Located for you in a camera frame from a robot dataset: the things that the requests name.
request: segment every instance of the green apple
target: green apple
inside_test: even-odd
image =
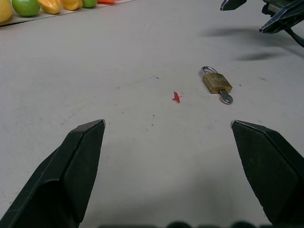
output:
[[[39,13],[38,0],[12,0],[14,10],[23,17],[35,16]]]
[[[82,0],[84,8],[92,8],[97,4],[97,0]]]

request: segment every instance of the padlock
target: padlock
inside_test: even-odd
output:
[[[227,79],[209,66],[204,66],[200,71],[204,74],[203,82],[206,84],[209,91],[213,94],[221,94],[220,98],[223,103],[227,105],[232,104],[233,98],[228,94],[232,90],[232,86]]]

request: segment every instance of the yellow pepper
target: yellow pepper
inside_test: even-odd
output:
[[[10,0],[0,0],[0,23],[8,20],[12,14]]]
[[[83,6],[82,0],[62,0],[62,5],[67,10],[76,10]]]
[[[46,13],[56,14],[60,12],[61,1],[60,0],[39,0],[41,8]]]

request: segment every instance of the toy fruit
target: toy fruit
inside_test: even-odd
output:
[[[23,17],[35,16],[39,13],[38,0],[12,0],[14,10]]]
[[[76,10],[82,7],[81,0],[62,0],[62,5],[67,10]]]
[[[97,0],[82,0],[84,8],[92,8],[97,4]]]
[[[41,8],[46,13],[56,14],[60,12],[61,1],[60,0],[38,0]]]
[[[98,3],[107,3],[107,4],[113,4],[115,0],[98,0]]]
[[[10,0],[0,0],[0,23],[8,20],[12,13]]]

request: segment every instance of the key in padlock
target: key in padlock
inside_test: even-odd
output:
[[[232,90],[232,86],[227,79],[209,66],[204,66],[200,71],[204,74],[203,82],[206,84],[209,91],[213,94],[220,94],[220,99],[223,103],[227,105],[232,104],[233,98],[228,94]]]

